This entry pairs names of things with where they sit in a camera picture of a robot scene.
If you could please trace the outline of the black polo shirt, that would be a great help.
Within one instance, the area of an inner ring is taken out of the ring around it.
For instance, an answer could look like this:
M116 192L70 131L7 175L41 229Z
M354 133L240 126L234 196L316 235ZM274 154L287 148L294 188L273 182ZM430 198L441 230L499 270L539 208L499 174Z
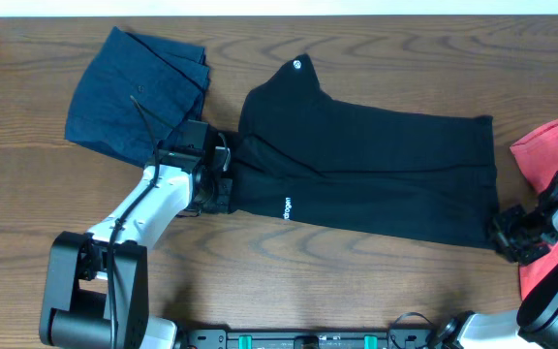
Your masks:
M231 175L234 211L483 249L499 207L490 116L338 101L304 54L248 93Z

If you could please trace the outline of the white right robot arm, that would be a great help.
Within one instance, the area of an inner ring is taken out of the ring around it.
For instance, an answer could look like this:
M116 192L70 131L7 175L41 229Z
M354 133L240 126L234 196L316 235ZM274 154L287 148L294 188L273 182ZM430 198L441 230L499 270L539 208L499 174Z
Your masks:
M508 261L527 266L545 257L558 238L558 171L535 209L513 206L491 221L489 233ZM515 311L467 312L444 328L443 348L558 348L558 262Z

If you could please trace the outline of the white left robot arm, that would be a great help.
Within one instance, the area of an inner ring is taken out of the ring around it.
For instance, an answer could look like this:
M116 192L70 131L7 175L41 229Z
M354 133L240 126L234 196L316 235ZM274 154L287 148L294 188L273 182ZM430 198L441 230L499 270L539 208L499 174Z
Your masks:
M149 313L148 255L179 214L225 203L225 146L158 151L123 202L83 234L63 232L46 270L39 337L59 348L181 348L170 320Z

